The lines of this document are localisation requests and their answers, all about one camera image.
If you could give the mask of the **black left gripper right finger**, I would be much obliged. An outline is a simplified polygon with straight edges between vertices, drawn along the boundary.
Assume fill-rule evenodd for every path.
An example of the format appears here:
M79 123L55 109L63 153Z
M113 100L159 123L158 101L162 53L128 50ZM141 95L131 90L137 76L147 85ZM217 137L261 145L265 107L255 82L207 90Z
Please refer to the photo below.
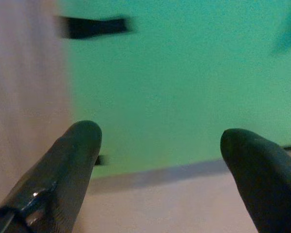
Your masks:
M291 233L291 157L245 129L225 130L220 150L258 233Z

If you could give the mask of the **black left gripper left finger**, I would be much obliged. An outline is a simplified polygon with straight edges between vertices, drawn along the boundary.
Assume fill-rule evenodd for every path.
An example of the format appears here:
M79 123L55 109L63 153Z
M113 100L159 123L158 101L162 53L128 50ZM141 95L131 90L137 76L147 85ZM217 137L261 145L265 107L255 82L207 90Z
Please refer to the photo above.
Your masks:
M59 137L0 204L0 233L72 233L102 141L79 121Z

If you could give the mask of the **green wall sheet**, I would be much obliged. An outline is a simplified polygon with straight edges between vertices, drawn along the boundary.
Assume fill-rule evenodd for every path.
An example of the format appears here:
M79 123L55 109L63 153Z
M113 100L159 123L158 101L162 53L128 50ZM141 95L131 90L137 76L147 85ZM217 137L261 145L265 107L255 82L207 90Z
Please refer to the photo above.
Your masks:
M131 31L66 40L74 120L102 129L106 177L221 158L229 128L291 145L291 0L59 0Z

